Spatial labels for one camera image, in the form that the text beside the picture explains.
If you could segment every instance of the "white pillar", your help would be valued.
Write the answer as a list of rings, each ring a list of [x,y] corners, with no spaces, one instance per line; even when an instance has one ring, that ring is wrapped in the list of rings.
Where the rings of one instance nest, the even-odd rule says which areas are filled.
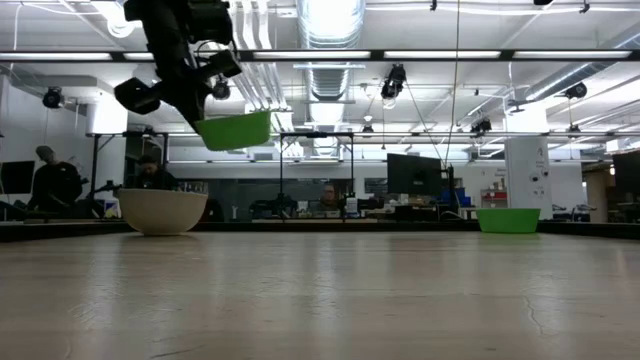
[[[122,107],[111,94],[103,94],[95,104],[87,105],[87,133],[116,134],[127,130],[127,110]],[[124,182],[126,139],[104,135],[100,138],[98,161],[95,166],[96,183],[99,188],[112,180],[115,184]],[[96,199],[112,199],[113,194],[104,192],[96,194]]]
[[[546,132],[546,110],[539,104],[522,107],[504,120],[509,132]],[[553,218],[547,138],[513,137],[505,141],[507,193],[510,208],[540,209],[540,219]]]

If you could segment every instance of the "green bowl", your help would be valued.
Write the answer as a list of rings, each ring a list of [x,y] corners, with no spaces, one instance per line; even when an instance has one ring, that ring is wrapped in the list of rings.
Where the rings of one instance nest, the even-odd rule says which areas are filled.
[[[271,113],[256,112],[196,123],[198,134],[211,151],[262,145],[271,136]]]
[[[478,209],[476,215],[482,232],[531,234],[536,232],[540,209]]]

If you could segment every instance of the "man sitting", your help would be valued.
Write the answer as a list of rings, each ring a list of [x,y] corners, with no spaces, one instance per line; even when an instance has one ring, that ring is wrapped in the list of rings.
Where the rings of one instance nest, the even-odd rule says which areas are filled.
[[[153,157],[143,155],[138,159],[138,164],[142,169],[136,177],[137,189],[178,190],[178,180],[158,165]]]

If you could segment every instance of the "table surface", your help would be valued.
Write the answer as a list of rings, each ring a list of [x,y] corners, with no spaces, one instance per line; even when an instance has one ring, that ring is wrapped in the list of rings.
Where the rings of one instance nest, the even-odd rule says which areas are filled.
[[[1,359],[637,359],[640,243],[473,233],[0,244]]]

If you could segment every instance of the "ceiling duct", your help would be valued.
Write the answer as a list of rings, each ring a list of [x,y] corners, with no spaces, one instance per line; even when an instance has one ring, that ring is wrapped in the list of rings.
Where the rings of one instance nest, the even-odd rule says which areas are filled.
[[[602,49],[640,49],[640,23],[622,32],[613,39],[605,42],[600,46]],[[548,76],[544,80],[534,84],[533,86],[522,92],[522,96],[516,96],[517,103],[524,104],[528,102],[540,101],[564,91],[597,73],[608,69],[615,65],[616,62],[589,62],[584,64],[569,64],[558,70],[554,74]],[[497,95],[507,96],[510,89],[503,91]],[[491,98],[482,106],[474,109],[473,113],[481,112],[489,114],[497,108],[503,106],[504,100],[501,98]]]
[[[302,48],[352,49],[360,40],[364,23],[365,0],[296,0],[298,29]],[[350,70],[307,70],[307,86],[312,97],[319,101],[337,102],[347,91]],[[344,104],[321,103],[309,105],[311,120],[324,125],[342,121]],[[326,140],[317,146],[324,154]]]

